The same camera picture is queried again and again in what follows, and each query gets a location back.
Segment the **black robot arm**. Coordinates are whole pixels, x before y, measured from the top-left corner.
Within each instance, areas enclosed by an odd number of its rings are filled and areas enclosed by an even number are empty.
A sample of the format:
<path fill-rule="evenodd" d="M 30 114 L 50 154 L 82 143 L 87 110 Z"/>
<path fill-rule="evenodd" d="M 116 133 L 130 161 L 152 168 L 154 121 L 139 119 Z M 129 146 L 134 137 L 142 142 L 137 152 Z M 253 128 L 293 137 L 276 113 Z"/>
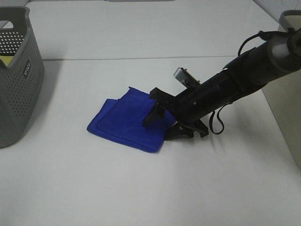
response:
<path fill-rule="evenodd" d="M 219 118 L 223 107 L 248 96 L 269 82 L 301 68 L 301 32 L 289 28 L 286 32 L 260 31 L 263 43 L 248 51 L 239 50 L 238 56 L 221 72 L 205 82 L 196 80 L 185 68 L 179 67 L 174 77 L 185 90 L 172 96 L 158 88 L 150 92 L 155 104 L 143 120 L 148 126 L 162 119 L 169 111 L 176 120 L 165 133 L 165 139 L 201 137 L 213 132 L 213 125 L 205 125 L 201 118 Z"/>

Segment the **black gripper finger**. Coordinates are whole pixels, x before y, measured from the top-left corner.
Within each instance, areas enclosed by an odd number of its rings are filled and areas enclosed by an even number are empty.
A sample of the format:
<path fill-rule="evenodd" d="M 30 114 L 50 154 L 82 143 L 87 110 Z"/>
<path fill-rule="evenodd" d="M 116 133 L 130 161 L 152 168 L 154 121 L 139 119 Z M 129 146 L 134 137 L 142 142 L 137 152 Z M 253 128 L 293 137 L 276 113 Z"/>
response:
<path fill-rule="evenodd" d="M 159 103 L 155 103 L 150 112 L 144 118 L 142 125 L 144 127 L 149 126 L 150 124 L 159 121 L 165 116 L 165 108 L 163 108 Z"/>
<path fill-rule="evenodd" d="M 185 128 L 180 124 L 175 124 L 166 131 L 164 140 L 173 140 L 178 138 L 190 139 L 193 137 L 193 130 Z"/>

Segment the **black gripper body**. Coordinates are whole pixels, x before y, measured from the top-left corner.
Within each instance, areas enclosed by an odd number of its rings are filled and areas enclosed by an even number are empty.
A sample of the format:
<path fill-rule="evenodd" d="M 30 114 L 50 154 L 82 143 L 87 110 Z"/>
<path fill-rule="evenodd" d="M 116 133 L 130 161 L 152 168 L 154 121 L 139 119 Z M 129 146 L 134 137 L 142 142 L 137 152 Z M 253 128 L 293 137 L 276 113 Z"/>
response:
<path fill-rule="evenodd" d="M 200 120 L 202 115 L 198 115 L 199 106 L 197 105 L 195 88 L 185 89 L 177 96 L 170 95 L 158 88 L 150 91 L 150 99 L 159 103 L 166 111 L 169 111 L 175 118 L 176 124 L 191 129 L 205 137 L 209 134 L 208 127 Z"/>

